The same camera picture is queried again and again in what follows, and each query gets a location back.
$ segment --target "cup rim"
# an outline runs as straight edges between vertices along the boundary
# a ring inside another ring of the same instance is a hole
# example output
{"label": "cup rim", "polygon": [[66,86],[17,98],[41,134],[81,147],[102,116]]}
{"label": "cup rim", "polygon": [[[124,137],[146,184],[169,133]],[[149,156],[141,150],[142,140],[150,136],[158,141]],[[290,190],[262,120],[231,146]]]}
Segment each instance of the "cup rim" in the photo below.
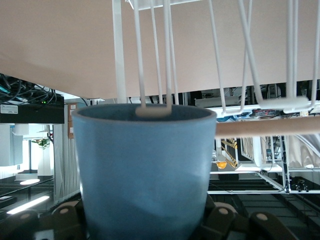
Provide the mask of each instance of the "cup rim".
{"label": "cup rim", "polygon": [[[91,116],[84,116],[81,114],[81,112],[86,111],[88,108],[107,108],[107,107],[121,107],[125,105],[130,105],[130,106],[136,106],[139,107],[141,104],[139,103],[112,103],[112,104],[101,104],[101,105],[93,105],[93,106],[88,106],[88,107],[82,107],[79,109],[76,109],[75,111],[72,112],[72,120],[75,118],[82,119],[82,120],[87,120],[91,122],[100,122],[100,123],[113,123],[113,124],[122,124],[122,125],[128,125],[128,124],[137,124],[137,125],[154,125],[154,124],[160,124],[160,125],[172,125],[172,124],[179,124],[179,123],[194,123],[194,122],[202,122],[202,121],[208,121],[211,120],[212,118],[217,119],[217,114],[215,111],[206,109],[204,107],[197,107],[197,106],[190,106],[190,105],[172,105],[172,108],[185,108],[185,109],[197,109],[197,111],[201,112],[207,112],[209,113],[208,116],[203,116],[203,117],[197,117],[197,118],[192,118],[192,119],[182,119],[182,120],[167,120],[167,121],[160,121],[160,120],[119,120],[119,119],[105,119],[105,118],[96,118],[96,117],[91,117]],[[160,104],[147,104],[147,106],[155,106],[160,107]]]}

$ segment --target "white label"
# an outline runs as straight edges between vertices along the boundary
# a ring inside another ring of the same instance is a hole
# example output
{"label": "white label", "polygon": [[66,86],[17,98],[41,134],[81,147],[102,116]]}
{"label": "white label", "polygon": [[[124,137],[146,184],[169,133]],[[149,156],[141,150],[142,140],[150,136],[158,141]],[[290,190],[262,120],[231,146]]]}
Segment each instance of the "white label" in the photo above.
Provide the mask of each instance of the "white label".
{"label": "white label", "polygon": [[308,111],[301,111],[300,112],[300,116],[301,117],[308,117],[309,116],[309,112]]}
{"label": "white label", "polygon": [[1,104],[0,112],[2,114],[18,114],[18,106]]}

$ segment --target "cardboard box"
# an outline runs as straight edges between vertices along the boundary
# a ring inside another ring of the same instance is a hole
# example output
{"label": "cardboard box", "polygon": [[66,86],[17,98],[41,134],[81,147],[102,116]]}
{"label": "cardboard box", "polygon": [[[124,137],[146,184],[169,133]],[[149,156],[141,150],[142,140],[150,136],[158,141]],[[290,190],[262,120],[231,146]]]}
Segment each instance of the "cardboard box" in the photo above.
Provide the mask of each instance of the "cardboard box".
{"label": "cardboard box", "polygon": [[68,139],[73,139],[74,136],[74,126],[72,121],[68,121]]}
{"label": "cardboard box", "polygon": [[72,121],[72,112],[76,109],[83,108],[86,105],[81,102],[75,102],[68,104],[68,121]]}

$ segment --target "ceiling light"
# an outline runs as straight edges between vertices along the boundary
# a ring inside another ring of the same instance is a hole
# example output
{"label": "ceiling light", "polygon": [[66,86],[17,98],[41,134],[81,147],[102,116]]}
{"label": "ceiling light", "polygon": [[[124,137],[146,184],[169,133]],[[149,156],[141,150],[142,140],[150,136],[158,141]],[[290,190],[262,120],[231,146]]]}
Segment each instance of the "ceiling light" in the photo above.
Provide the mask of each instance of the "ceiling light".
{"label": "ceiling light", "polygon": [[39,198],[37,198],[36,200],[30,201],[30,202],[28,202],[28,203],[26,203],[26,204],[23,204],[23,205],[21,205],[21,206],[18,206],[18,207],[16,207],[16,208],[8,211],[7,214],[17,214],[17,213],[20,213],[20,212],[22,212],[22,211],[24,211],[24,210],[27,210],[27,209],[29,209],[29,208],[32,208],[33,206],[35,206],[35,205],[37,205],[37,204],[39,204],[39,203],[47,200],[48,198],[50,198],[50,197],[49,197],[49,196],[39,197]]}
{"label": "ceiling light", "polygon": [[29,179],[29,180],[20,182],[20,184],[21,185],[30,185],[30,184],[35,184],[37,182],[40,182],[40,179]]}

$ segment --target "white curtain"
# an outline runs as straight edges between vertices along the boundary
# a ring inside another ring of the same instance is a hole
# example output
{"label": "white curtain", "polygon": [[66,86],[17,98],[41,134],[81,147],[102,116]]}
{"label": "white curtain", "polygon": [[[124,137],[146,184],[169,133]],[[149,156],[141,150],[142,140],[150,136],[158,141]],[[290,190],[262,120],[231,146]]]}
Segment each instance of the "white curtain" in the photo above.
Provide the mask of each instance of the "white curtain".
{"label": "white curtain", "polygon": [[320,135],[286,136],[288,160],[290,168],[304,168],[313,165],[320,167]]}
{"label": "white curtain", "polygon": [[[267,148],[268,148],[268,138],[266,136],[260,137],[261,142],[261,158],[262,163],[265,164],[267,160]],[[254,158],[254,144],[252,137],[243,137],[242,138],[243,153],[249,158]]]}
{"label": "white curtain", "polygon": [[[68,106],[64,106],[68,116]],[[74,139],[68,139],[68,118],[64,124],[53,126],[54,141],[54,202],[61,202],[80,191],[76,146]]]}

